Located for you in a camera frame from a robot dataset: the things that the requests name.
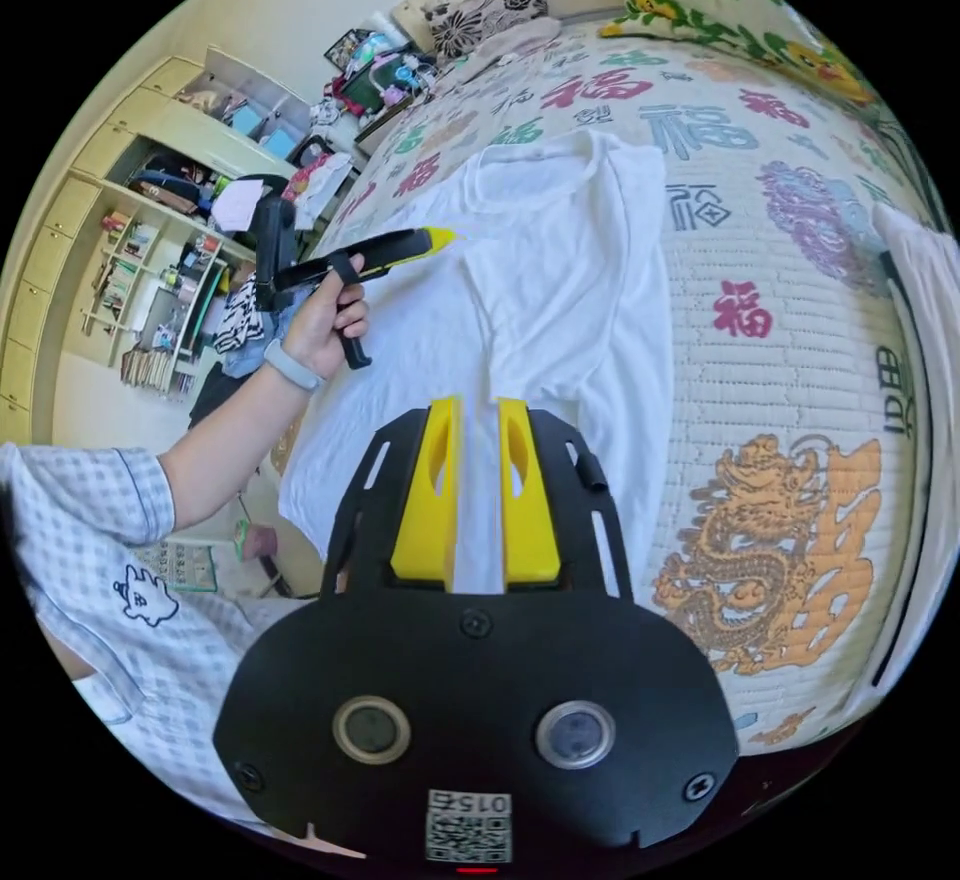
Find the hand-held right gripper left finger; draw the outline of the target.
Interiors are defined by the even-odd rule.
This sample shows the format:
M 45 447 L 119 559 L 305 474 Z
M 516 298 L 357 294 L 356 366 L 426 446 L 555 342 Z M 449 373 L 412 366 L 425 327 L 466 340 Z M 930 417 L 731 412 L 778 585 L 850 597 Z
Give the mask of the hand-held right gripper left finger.
M 460 398 L 435 401 L 427 411 L 390 560 L 402 582 L 454 583 L 461 446 Z

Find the person's left hand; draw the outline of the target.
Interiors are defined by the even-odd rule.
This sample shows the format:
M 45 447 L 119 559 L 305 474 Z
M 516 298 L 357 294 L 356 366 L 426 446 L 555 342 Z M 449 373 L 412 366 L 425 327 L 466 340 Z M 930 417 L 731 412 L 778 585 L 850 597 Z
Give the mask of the person's left hand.
M 330 274 L 300 305 L 283 349 L 321 380 L 329 380 L 345 362 L 343 342 L 368 330 L 368 306 L 360 284 L 343 286 Z

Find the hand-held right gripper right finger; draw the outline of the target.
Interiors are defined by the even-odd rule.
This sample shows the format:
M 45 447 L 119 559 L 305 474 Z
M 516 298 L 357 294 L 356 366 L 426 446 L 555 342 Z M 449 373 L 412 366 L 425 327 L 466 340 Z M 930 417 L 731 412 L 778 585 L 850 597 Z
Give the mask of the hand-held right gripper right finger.
M 561 560 L 527 406 L 497 401 L 502 569 L 506 585 L 553 585 Z

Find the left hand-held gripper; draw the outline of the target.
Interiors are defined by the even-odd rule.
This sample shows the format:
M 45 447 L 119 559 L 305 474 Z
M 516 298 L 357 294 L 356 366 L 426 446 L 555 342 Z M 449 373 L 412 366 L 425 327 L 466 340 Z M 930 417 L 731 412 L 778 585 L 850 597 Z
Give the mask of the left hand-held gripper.
M 271 278 L 271 306 L 301 288 L 315 288 L 329 274 L 346 286 L 386 276 L 392 269 L 439 253 L 462 235 L 450 228 L 420 227 L 382 233 L 318 258 L 283 267 Z

